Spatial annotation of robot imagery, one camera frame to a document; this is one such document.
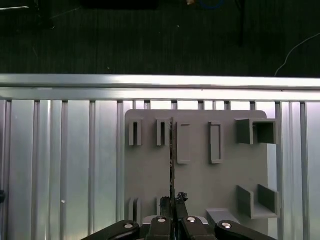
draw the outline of gray plastic board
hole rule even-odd
[[[129,211],[130,199],[139,199],[142,206],[139,222],[139,218],[157,214],[157,198],[170,195],[170,118],[174,119],[177,137],[175,193],[188,194],[189,215],[208,218],[206,209],[228,209],[244,226],[267,234],[267,217],[251,219],[239,211],[237,201],[237,185],[255,194],[258,184],[268,186],[267,145],[237,143],[236,131],[236,119],[265,119],[262,111],[128,111],[126,218],[135,215],[132,204]]]

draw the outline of vertical metal slat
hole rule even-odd
[[[309,227],[310,227],[310,239],[318,240],[320,236],[320,228],[318,226],[320,216],[320,185],[319,185],[319,173],[320,173],[320,103],[308,102],[306,104],[306,126],[307,126],[307,159],[303,160],[304,171],[308,167],[308,191],[309,196]]]
[[[41,101],[36,103],[34,125],[37,129],[36,157],[33,164],[35,183],[35,193],[33,200],[35,205],[35,240],[48,239],[49,237],[49,191],[50,191],[50,154],[51,154],[51,101]]]
[[[275,118],[278,121],[279,143],[276,146],[276,179],[277,190],[280,192],[280,218],[278,219],[278,239],[285,240],[285,220],[284,220],[284,174],[283,174],[283,120],[282,120],[282,103],[275,104]]]
[[[94,232],[117,220],[117,102],[95,103]]]
[[[1,189],[6,192],[6,201],[1,205],[0,218],[1,218],[1,236],[3,239],[7,239],[8,236],[8,218],[9,218],[9,183],[10,183],[10,137],[11,137],[11,112],[12,103],[9,101],[3,101],[1,112],[3,113],[3,128],[1,144]]]
[[[116,128],[116,220],[125,219],[125,115],[133,108],[132,101],[117,103],[117,128]]]
[[[49,173],[49,239],[60,239],[62,102],[51,102]]]
[[[89,101],[69,101],[65,184],[65,238],[81,239],[89,226]]]
[[[12,101],[8,239],[30,240],[34,101]]]
[[[309,206],[309,163],[308,163],[308,124],[307,104],[301,103],[301,168],[302,168],[302,207],[303,240],[310,240],[310,206]]]

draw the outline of vertical divider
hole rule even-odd
[[[285,239],[284,230],[285,230],[285,219],[284,219],[284,175],[283,175],[283,134],[282,134],[282,104],[281,102],[275,103],[275,118],[278,121],[278,139],[279,143],[276,146],[276,178],[277,178],[277,190],[280,193],[279,200],[279,215],[278,219],[278,239]]]
[[[310,240],[308,125],[307,125],[307,104],[305,102],[300,104],[300,117],[301,117],[303,240]]]
[[[4,103],[4,128],[3,128],[3,151],[2,151],[2,189],[6,192],[6,201],[2,204],[1,216],[1,237],[3,239],[8,239],[8,229],[9,229],[9,201],[10,201],[10,158],[11,158],[11,118],[12,118],[12,102],[5,101]]]
[[[60,239],[66,239],[66,197],[68,158],[68,102],[62,102],[61,113],[61,169],[60,169]]]
[[[38,146],[39,146],[39,118],[40,102],[34,101],[33,105],[33,144],[32,144],[32,187],[31,187],[31,239],[37,239],[37,207],[38,203]]]
[[[95,232],[95,140],[96,140],[96,102],[89,107],[89,234]]]

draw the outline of small black object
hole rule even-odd
[[[176,197],[177,203],[186,202],[188,200],[188,194],[185,192],[179,192],[178,196]]]
[[[6,193],[3,190],[0,190],[0,204],[2,204],[6,199]]]

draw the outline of metal screw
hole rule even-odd
[[[196,222],[196,219],[194,217],[188,217],[187,220],[190,223],[195,223]]]
[[[231,224],[227,223],[227,222],[224,222],[221,224],[222,227],[224,227],[225,229],[230,229],[231,228]]]
[[[132,229],[134,226],[132,224],[126,224],[124,226],[125,229]]]

